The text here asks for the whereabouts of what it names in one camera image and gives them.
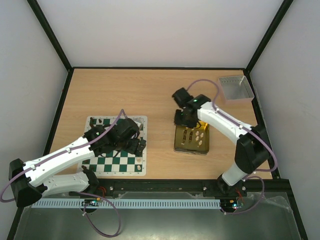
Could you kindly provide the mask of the yellow transparent piece tray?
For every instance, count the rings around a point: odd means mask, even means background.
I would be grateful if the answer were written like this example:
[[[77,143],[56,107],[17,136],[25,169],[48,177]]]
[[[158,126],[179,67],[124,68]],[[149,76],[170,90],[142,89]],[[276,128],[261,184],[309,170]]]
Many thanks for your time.
[[[175,152],[207,155],[210,151],[210,126],[199,121],[195,128],[175,126],[174,145]]]

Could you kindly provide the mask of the green white chess board mat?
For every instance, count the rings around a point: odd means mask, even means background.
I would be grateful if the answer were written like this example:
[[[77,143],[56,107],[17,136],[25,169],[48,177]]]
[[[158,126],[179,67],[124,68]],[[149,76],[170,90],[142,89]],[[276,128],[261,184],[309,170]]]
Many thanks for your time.
[[[111,125],[117,116],[88,116],[84,132],[95,126]],[[145,115],[129,115],[133,121],[140,126],[140,133],[137,137],[140,142],[147,141],[148,117]],[[145,176],[147,171],[147,146],[143,149],[141,156],[121,150],[113,150],[110,153],[103,153],[98,157],[83,160],[77,164],[77,172],[83,170],[82,166],[92,170],[97,178],[102,177],[131,177]]]

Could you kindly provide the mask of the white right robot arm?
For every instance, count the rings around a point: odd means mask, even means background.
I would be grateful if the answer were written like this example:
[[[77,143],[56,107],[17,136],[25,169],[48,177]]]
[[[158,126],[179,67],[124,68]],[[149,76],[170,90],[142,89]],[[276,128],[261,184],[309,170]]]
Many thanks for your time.
[[[195,128],[202,121],[235,144],[234,163],[217,179],[217,188],[222,195],[233,193],[239,181],[251,175],[271,156],[267,132],[262,126],[244,123],[218,108],[207,96],[193,97],[183,87],[172,98],[179,106],[174,116],[175,125]]]

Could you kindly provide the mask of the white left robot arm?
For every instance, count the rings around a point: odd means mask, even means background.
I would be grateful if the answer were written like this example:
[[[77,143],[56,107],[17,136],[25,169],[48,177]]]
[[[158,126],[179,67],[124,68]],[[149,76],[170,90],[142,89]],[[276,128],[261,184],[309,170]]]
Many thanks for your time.
[[[115,119],[111,124],[95,125],[71,144],[41,158],[9,164],[9,181],[17,207],[30,206],[41,198],[67,192],[94,194],[100,183],[92,169],[59,173],[76,163],[113,151],[142,156],[146,141],[140,138],[143,122],[134,118]]]

